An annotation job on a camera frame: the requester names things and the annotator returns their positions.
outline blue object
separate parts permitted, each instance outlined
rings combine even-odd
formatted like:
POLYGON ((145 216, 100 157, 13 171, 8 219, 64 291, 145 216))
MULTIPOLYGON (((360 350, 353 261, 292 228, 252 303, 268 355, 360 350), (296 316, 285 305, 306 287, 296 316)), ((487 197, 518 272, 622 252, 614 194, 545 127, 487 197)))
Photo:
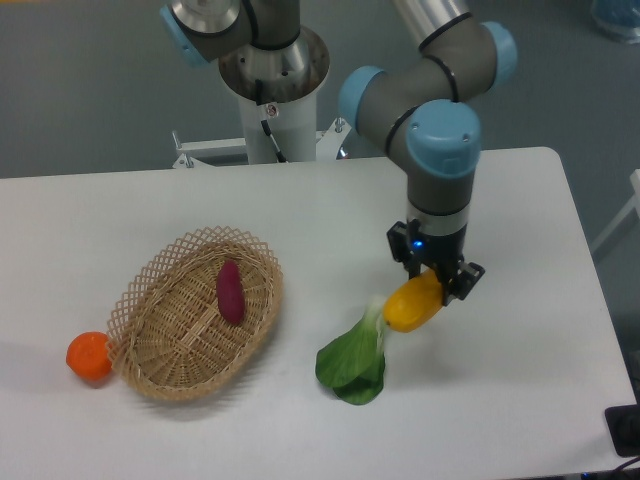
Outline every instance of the blue object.
POLYGON ((384 70, 378 67, 360 67, 342 84, 338 96, 340 115, 358 131, 358 108, 364 92, 373 78, 384 70))
POLYGON ((193 46, 187 36, 184 34, 176 19, 171 15, 169 7, 166 5, 160 9, 160 16, 164 22, 165 27, 169 31, 173 42, 180 49, 182 56, 187 63, 192 67, 204 67, 209 65, 209 62, 200 54, 200 52, 193 46))
POLYGON ((496 77, 492 87, 502 85, 511 78, 518 66, 518 48, 516 42, 509 33, 497 22, 485 22, 482 25, 489 30, 496 44, 496 77))
POLYGON ((615 40, 640 42, 640 0, 593 0, 591 15, 615 40))
POLYGON ((473 172, 480 159, 480 120, 464 103, 434 100, 409 119, 407 147, 432 175, 455 179, 473 172))

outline purple sweet potato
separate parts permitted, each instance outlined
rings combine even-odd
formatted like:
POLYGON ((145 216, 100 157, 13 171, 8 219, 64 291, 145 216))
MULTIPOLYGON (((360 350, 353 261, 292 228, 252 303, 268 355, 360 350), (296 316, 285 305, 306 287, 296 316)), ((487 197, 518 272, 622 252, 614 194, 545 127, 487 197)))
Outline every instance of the purple sweet potato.
POLYGON ((216 279, 218 309, 227 322, 238 325, 244 318, 244 292, 240 270, 233 260, 227 260, 216 279))

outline metal bracket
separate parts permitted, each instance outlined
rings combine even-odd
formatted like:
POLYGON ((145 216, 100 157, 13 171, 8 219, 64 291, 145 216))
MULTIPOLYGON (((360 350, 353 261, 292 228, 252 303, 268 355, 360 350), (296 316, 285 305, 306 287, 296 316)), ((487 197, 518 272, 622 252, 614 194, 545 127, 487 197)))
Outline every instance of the metal bracket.
POLYGON ((635 194, 589 245, 591 256, 596 262, 606 256, 620 238, 631 227, 636 225, 638 218, 640 218, 640 170, 636 170, 631 174, 631 184, 635 194))
MULTIPOLYGON (((326 162, 348 158, 342 144, 350 131, 351 126, 344 119, 338 117, 327 130, 316 132, 316 160, 326 162)), ((173 131, 171 135, 178 156, 173 168, 216 166, 216 164, 223 163, 225 157, 247 153, 244 138, 182 143, 178 138, 178 132, 173 131), (199 161, 198 158, 206 158, 208 162, 199 161)))

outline green leafy vegetable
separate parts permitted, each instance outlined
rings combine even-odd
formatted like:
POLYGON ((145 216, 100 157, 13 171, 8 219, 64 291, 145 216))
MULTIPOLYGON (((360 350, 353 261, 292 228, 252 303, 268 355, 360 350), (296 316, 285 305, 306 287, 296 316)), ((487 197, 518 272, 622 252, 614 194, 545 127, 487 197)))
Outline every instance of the green leafy vegetable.
POLYGON ((384 386, 384 302, 382 297, 373 297, 362 319, 316 356, 320 383, 353 405, 369 403, 384 386))

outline woven basket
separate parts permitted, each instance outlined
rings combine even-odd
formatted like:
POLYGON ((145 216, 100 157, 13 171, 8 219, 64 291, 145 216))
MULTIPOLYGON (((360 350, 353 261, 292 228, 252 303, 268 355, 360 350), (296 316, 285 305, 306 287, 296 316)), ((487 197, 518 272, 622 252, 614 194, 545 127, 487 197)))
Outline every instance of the woven basket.
POLYGON ((229 227, 189 233, 142 269, 108 322, 113 370, 135 390, 192 400, 228 381, 272 327, 282 272, 266 243, 229 227), (245 318, 226 322, 215 285, 226 260, 239 267, 245 318))

